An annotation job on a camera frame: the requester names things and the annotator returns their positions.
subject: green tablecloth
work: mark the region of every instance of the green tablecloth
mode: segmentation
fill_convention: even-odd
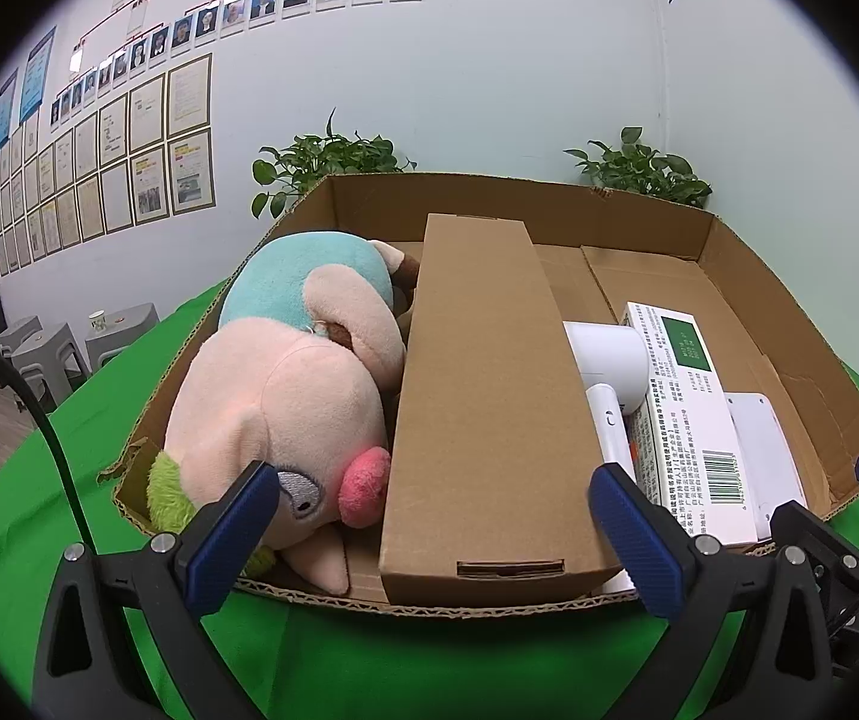
[[[100,371],[53,415],[101,552],[143,536],[119,517],[96,474],[119,455],[168,362],[216,290],[189,301]],[[859,501],[836,517],[859,546]],[[55,466],[33,433],[0,469],[0,668],[29,697],[39,621],[62,549],[77,533]],[[723,644],[732,641],[731,615]],[[149,676],[173,717],[188,717],[139,614],[130,615]],[[205,627],[269,717],[595,718],[663,630],[638,604],[504,620],[400,619],[289,605],[234,592]],[[725,646],[681,716],[709,698]]]

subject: stuffed animal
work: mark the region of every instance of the stuffed animal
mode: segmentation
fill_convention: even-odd
[[[399,387],[405,354],[390,304],[393,285],[411,290],[417,273],[394,247],[344,233],[287,236],[253,255],[173,404],[149,474],[154,524],[184,525],[263,459],[283,494],[262,544],[344,595],[345,548],[330,523],[364,528],[382,517],[390,457],[380,391]],[[247,573],[272,559],[260,550]]]

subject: green label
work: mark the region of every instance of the green label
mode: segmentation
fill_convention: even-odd
[[[663,327],[666,327],[666,335],[669,336],[669,345],[676,357],[676,364],[684,367],[695,367],[700,370],[713,370],[710,360],[706,356],[703,344],[699,342],[696,328],[691,322],[682,322],[681,319],[663,317]]]

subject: cardboard box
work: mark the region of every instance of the cardboard box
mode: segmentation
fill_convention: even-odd
[[[859,455],[859,392],[779,279],[711,214],[623,191],[488,176],[341,175],[328,177],[288,210],[260,247],[282,235],[335,229],[394,242],[420,257],[430,213],[522,221],[561,319],[615,323],[613,307],[621,314],[630,301],[692,314],[724,389],[762,392],[772,403],[810,508],[827,518],[858,497],[853,461]],[[216,331],[227,288],[173,360],[120,460],[109,469],[122,477],[115,491],[120,511],[146,533],[152,530],[146,506],[149,466],[192,357]],[[487,285],[476,288],[482,295]],[[417,290],[417,309],[419,299]],[[509,607],[493,599],[485,608],[392,605],[378,572],[380,528],[344,533],[349,597],[322,595],[284,566],[266,581],[241,580],[240,588],[291,603],[456,618],[573,610],[633,597]]]
[[[588,595],[618,571],[586,507],[601,464],[525,225],[430,214],[379,556],[388,599]]]
[[[637,483],[690,536],[725,546],[756,541],[743,450],[695,317],[627,303],[622,320],[649,353],[649,388],[629,417]]]

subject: plush toy nose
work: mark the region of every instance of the plush toy nose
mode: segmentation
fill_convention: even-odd
[[[382,517],[389,487],[389,452],[367,449],[349,464],[339,488],[339,517],[351,528],[368,528]]]

